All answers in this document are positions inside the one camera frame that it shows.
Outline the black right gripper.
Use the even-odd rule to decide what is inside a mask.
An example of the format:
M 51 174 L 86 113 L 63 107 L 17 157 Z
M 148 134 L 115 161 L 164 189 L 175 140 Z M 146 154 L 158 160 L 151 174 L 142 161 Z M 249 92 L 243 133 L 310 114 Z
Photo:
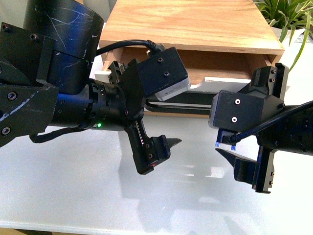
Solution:
M 271 119 L 284 107 L 288 74 L 289 68 L 282 63 L 258 68 L 253 73 L 251 83 L 241 90 L 245 94 L 256 91 L 266 96 L 262 109 L 262 120 L 256 125 Z M 259 145 L 257 161 L 221 148 L 215 150 L 231 164 L 236 181 L 252 184 L 252 188 L 258 193 L 270 193 L 269 189 L 273 183 L 275 150 L 260 143 L 259 134 L 256 134 L 256 137 Z

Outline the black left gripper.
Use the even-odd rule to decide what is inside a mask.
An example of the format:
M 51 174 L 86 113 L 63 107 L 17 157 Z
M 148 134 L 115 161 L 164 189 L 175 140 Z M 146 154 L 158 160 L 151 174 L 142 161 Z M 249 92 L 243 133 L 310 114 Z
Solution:
M 113 61 L 109 82 L 91 80 L 89 86 L 88 126 L 101 130 L 125 131 L 139 174 L 145 175 L 168 160 L 170 149 L 182 142 L 165 135 L 148 137 L 142 121 L 147 97 L 139 79 L 136 59 L 130 63 Z

